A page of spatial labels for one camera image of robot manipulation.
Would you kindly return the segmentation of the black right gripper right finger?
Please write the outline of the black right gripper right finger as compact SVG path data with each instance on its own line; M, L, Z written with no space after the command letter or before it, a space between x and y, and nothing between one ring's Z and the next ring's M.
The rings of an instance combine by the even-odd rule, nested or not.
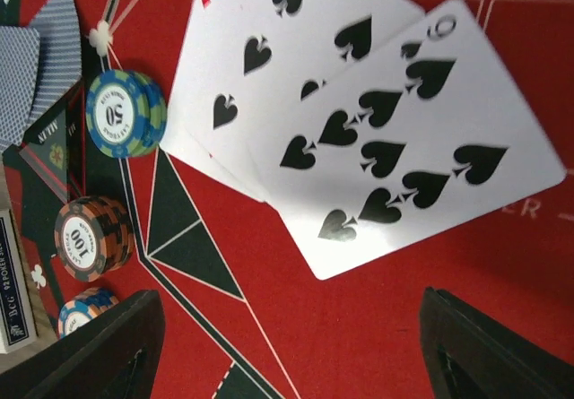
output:
M454 294L428 287L422 356L436 398L571 398L573 366Z

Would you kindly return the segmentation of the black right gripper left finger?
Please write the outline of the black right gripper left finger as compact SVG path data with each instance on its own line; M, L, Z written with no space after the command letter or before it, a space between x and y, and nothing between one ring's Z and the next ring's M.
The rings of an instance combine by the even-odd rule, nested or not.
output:
M165 315L142 290L1 374L3 398L149 398Z

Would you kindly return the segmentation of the red black chips seat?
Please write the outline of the red black chips seat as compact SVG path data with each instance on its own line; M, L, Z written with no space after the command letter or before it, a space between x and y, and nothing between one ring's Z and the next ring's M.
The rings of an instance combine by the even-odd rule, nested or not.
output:
M64 268L81 282L94 282L124 266L135 249L125 206L97 195L79 197L60 208L54 241Z

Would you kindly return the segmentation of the nine of spades card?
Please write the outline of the nine of spades card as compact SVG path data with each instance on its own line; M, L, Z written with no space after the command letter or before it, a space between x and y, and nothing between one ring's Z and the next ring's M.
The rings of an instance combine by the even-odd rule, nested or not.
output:
M556 186L566 169L465 0L249 138L320 280Z

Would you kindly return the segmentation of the teal chips seat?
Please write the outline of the teal chips seat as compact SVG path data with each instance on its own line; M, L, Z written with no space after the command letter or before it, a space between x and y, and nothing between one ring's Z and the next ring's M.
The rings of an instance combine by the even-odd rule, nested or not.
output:
M153 152L167 125L161 88L150 76L136 71L110 69L95 77L85 114L91 139L111 158Z

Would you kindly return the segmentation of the dealt cards seat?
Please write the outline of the dealt cards seat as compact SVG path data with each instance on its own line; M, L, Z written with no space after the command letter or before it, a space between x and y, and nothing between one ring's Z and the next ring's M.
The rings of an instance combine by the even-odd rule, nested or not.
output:
M74 0L47 0L25 27L1 28L1 149L27 129L81 78L79 18Z

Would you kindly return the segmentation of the six of spades card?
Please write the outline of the six of spades card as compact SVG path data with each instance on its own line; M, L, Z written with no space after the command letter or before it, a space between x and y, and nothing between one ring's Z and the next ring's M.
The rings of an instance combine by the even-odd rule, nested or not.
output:
M211 0L192 12L187 130L258 200L248 138L422 17L411 0Z

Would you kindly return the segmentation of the round red black poker mat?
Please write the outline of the round red black poker mat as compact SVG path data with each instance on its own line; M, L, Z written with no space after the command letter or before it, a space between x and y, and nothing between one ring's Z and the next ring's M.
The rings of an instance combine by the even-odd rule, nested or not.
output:
M15 0L15 22L47 0ZM414 0L427 10L443 0ZM136 254L99 286L121 299L157 290L166 335L152 398L433 398L420 347L427 286L447 289L573 364L573 0L466 0L538 116L568 175L558 186L320 281L277 213L156 151L101 155L86 136L87 192L122 200ZM103 16L128 68L169 93L187 0L75 0L82 31ZM61 203L5 151L11 205L47 312L96 284L54 249Z

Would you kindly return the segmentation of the green triangular all-in marker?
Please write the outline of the green triangular all-in marker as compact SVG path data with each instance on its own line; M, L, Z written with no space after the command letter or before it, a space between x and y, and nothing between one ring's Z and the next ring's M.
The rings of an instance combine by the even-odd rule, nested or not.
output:
M67 203L85 194L85 93L75 84L26 131L21 157Z

